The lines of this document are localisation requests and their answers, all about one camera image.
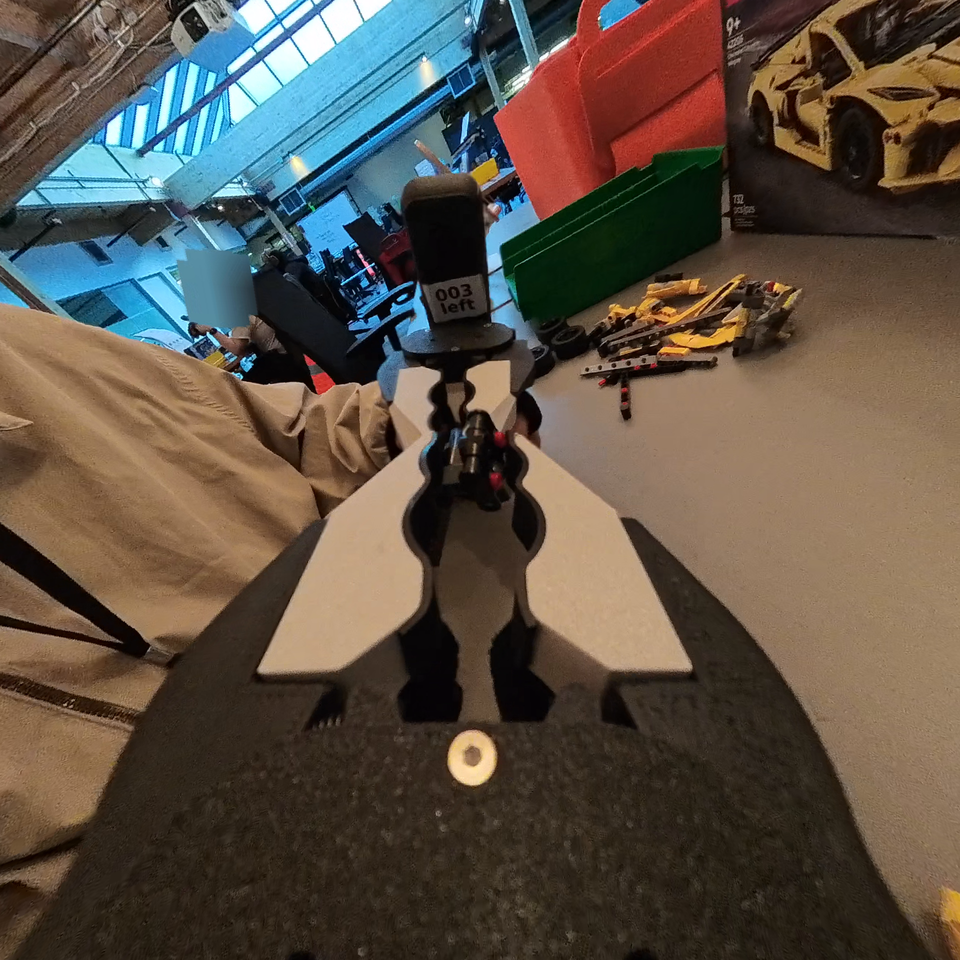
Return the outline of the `grey desk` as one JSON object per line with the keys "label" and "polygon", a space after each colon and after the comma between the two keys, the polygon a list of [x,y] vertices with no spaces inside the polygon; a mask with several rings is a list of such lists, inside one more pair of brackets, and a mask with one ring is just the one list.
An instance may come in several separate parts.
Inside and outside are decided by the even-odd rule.
{"label": "grey desk", "polygon": [[560,364],[545,451],[748,629],[885,882],[945,954],[958,889],[958,239],[726,233],[677,270],[802,289],[786,346],[612,390]]}

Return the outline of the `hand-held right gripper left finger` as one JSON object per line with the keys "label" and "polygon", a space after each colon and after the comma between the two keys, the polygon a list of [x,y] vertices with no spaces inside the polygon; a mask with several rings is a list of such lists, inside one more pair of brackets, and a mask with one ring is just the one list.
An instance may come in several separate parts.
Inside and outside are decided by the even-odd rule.
{"label": "hand-held right gripper left finger", "polygon": [[263,681],[407,681],[452,665],[435,567],[447,434],[424,434],[323,523],[264,654]]}

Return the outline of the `black office chair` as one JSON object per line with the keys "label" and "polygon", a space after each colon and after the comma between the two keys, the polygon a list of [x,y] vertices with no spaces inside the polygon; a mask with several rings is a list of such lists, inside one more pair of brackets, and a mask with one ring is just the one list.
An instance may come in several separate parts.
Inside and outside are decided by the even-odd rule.
{"label": "black office chair", "polygon": [[309,357],[338,385],[375,381],[387,360],[385,344],[398,351],[398,327],[415,314],[415,283],[403,283],[378,297],[354,330],[289,274],[259,270],[251,282],[257,315],[285,349]]}

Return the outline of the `pile of yellow car parts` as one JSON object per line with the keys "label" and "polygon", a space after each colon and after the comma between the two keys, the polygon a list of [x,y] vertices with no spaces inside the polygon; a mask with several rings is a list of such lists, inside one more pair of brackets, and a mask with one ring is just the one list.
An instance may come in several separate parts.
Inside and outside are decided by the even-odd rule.
{"label": "pile of yellow car parts", "polygon": [[781,349],[796,331],[804,294],[799,286],[744,273],[715,287],[682,273],[657,274],[639,303],[610,304],[586,332],[595,359],[579,378],[617,390],[628,422],[635,380],[712,370],[724,353],[743,359]]}

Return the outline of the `red plastic carrier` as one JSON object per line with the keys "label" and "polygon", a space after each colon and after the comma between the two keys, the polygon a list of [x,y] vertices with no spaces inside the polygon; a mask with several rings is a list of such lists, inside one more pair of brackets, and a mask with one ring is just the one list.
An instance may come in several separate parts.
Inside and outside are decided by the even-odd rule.
{"label": "red plastic carrier", "polygon": [[727,141],[722,4],[650,1],[608,27],[582,2],[577,29],[495,115],[539,220],[654,156]]}

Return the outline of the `toy car box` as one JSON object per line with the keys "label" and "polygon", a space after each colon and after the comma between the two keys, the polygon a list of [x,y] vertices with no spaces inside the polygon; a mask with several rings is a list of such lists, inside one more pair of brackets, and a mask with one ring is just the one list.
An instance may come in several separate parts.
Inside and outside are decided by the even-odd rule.
{"label": "toy car box", "polygon": [[722,3],[729,218],[958,239],[959,3]]}

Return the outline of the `beige jacket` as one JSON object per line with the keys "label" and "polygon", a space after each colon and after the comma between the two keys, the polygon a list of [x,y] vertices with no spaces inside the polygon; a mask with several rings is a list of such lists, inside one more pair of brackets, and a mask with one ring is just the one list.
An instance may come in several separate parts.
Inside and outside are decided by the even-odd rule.
{"label": "beige jacket", "polygon": [[51,905],[167,670],[254,558],[135,560],[83,584],[2,525],[2,958]]}

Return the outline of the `whiteboard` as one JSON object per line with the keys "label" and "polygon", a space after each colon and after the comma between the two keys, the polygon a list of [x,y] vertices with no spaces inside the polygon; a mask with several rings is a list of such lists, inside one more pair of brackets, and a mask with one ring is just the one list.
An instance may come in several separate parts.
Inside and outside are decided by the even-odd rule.
{"label": "whiteboard", "polygon": [[311,253],[318,255],[322,250],[328,250],[334,257],[339,257],[343,249],[355,245],[346,227],[359,216],[360,212],[352,195],[348,190],[342,189],[301,217],[296,225]]}

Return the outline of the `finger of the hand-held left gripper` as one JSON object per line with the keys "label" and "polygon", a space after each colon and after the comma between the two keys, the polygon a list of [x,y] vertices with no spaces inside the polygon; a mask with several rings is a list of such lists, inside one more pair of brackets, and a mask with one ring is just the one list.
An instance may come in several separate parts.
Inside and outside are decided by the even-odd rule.
{"label": "finger of the hand-held left gripper", "polygon": [[485,415],[495,432],[506,434],[515,425],[517,398],[508,359],[487,360],[465,371],[464,415]]}
{"label": "finger of the hand-held left gripper", "polygon": [[390,422],[399,450],[408,450],[435,432],[433,420],[436,402],[433,394],[439,386],[436,369],[402,369],[390,402]]}

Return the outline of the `black brick assembly red pins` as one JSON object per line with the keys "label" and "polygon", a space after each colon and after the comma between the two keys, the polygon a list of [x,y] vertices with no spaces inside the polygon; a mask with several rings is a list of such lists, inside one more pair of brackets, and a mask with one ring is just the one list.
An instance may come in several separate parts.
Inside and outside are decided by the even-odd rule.
{"label": "black brick assembly red pins", "polygon": [[495,513],[508,503],[509,436],[484,411],[469,412],[453,426],[444,446],[441,489],[450,502],[468,502]]}

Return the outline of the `green storage bin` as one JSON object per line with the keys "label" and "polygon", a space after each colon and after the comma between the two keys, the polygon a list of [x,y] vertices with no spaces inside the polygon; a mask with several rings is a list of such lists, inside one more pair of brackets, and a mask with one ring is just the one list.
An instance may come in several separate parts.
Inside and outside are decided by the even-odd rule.
{"label": "green storage bin", "polygon": [[657,153],[504,242],[504,280],[523,318],[570,318],[718,242],[725,152]]}

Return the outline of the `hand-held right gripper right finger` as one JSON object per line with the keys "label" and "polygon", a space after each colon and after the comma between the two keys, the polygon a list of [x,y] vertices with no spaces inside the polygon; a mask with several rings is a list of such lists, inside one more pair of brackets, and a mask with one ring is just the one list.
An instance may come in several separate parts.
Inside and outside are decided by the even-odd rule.
{"label": "hand-held right gripper right finger", "polygon": [[543,681],[690,678],[693,665],[623,519],[515,437],[511,527],[524,551],[516,600]]}

